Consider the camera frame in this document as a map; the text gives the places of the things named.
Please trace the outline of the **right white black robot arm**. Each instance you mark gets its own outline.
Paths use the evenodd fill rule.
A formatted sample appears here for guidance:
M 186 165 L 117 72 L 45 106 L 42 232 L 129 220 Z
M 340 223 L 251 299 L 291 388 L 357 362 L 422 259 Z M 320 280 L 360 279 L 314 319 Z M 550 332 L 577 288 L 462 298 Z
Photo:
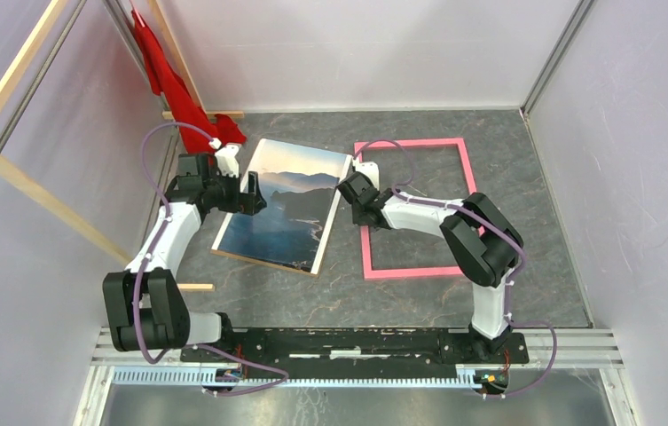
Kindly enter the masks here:
M 523 238 L 483 193 L 462 200 L 436 200 L 404 191 L 380 191 L 362 172 L 336 187 L 350 205 L 352 222 L 373 229 L 409 230 L 442 238 L 463 275 L 472 282 L 469 348 L 482 362 L 506 349 L 511 314 L 507 287 L 523 268 Z

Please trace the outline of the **pink wooden picture frame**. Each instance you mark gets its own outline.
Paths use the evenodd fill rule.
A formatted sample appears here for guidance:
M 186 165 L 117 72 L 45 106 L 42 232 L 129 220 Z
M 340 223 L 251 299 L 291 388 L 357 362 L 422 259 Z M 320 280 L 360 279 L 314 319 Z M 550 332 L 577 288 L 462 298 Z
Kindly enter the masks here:
M 475 178 L 463 138 L 433 138 L 402 140 L 398 143 L 403 148 L 453 147 L 457 150 L 462 172 L 469 192 L 476 191 Z M 389 201 L 386 206 L 386 218 L 394 220 L 398 230 L 412 230 L 419 233 L 441 235 L 439 225 L 444 218 L 453 213 L 451 205 L 459 205 L 460 199 L 440 201 L 436 206 L 426 205 L 424 197 L 409 195 L 407 199 Z M 457 266 L 436 267 L 398 267 L 396 269 L 375 269 L 373 267 L 372 248 L 369 228 L 360 228 L 363 275 L 367 280 L 399 280 L 435 277 L 456 277 L 462 274 Z

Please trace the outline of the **landscape photo print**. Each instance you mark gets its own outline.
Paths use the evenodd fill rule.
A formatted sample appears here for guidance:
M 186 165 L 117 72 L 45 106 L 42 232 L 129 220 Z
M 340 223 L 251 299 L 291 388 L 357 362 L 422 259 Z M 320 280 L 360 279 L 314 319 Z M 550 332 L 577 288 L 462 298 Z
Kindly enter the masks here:
M 317 276 L 352 156 L 263 138 L 249 161 L 267 206 L 225 217 L 211 251 Z

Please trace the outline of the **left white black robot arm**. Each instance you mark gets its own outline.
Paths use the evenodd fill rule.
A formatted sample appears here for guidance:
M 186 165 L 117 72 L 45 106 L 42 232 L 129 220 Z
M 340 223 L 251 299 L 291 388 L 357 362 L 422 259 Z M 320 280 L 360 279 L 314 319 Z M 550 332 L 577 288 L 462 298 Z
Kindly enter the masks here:
M 213 209 L 253 216 L 266 206 L 258 176 L 240 173 L 239 147 L 230 144 L 214 154 L 182 154 L 177 174 L 164 193 L 157 221 L 136 257 L 121 272 L 103 280 L 111 339 L 117 351 L 182 349 L 202 343 L 214 361 L 236 350 L 224 313 L 195 313 L 177 285 L 177 269 L 206 215 Z

